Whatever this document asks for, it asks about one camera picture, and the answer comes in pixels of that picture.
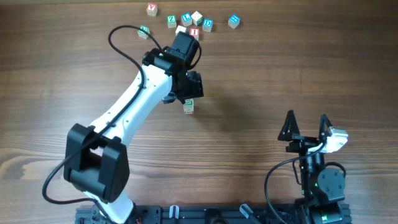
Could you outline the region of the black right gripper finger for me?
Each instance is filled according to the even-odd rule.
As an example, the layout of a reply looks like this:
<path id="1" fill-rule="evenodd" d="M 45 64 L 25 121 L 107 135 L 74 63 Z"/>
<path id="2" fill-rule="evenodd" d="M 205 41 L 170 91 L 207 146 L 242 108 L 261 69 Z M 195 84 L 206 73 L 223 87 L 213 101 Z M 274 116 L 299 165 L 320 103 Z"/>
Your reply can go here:
<path id="1" fill-rule="evenodd" d="M 300 139 L 300 131 L 293 110 L 287 112 L 284 125 L 277 139 L 279 141 L 294 141 Z"/>
<path id="2" fill-rule="evenodd" d="M 328 134 L 328 129 L 333 126 L 331 121 L 328 119 L 328 116 L 326 114 L 321 115 L 320 117 L 320 128 L 319 128 L 319 134 L 318 134 L 318 139 L 319 140 L 325 140 Z"/>

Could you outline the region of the green sided wooden block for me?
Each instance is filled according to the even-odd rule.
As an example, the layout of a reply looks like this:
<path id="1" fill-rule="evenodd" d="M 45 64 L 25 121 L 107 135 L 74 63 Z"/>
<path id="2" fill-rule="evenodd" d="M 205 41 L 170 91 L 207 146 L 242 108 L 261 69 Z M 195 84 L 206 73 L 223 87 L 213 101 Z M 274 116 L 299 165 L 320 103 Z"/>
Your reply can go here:
<path id="1" fill-rule="evenodd" d="M 184 110 L 184 112 L 185 111 L 194 112 L 194 100 L 193 100 L 193 98 L 185 100 L 185 103 L 183 104 L 183 110 Z"/>

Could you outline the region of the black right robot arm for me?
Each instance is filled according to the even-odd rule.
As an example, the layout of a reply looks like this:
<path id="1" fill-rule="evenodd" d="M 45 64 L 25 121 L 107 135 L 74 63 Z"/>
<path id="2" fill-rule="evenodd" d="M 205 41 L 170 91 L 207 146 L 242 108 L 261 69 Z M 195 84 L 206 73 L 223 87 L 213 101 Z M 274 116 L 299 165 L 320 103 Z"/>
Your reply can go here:
<path id="1" fill-rule="evenodd" d="M 300 175 L 295 177 L 303 198 L 294 203 L 297 222 L 341 223 L 344 216 L 338 202 L 345 199 L 346 170 L 337 162 L 325 162 L 324 156 L 339 151 L 348 142 L 347 131 L 333 127 L 323 114 L 318 136 L 302 136 L 290 110 L 278 140 L 287 141 L 286 151 L 299 156 Z"/>

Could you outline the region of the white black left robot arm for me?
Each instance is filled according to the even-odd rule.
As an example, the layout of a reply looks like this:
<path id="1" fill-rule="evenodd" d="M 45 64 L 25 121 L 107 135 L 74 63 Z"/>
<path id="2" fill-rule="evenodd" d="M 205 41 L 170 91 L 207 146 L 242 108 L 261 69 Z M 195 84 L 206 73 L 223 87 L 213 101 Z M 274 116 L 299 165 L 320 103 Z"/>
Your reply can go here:
<path id="1" fill-rule="evenodd" d="M 154 107 L 203 97 L 199 41 L 179 32 L 170 47 L 147 52 L 139 73 L 115 104 L 88 127 L 75 124 L 67 135 L 63 176 L 93 199 L 108 223 L 125 223 L 135 204 L 124 190 L 129 177 L 127 148 Z"/>

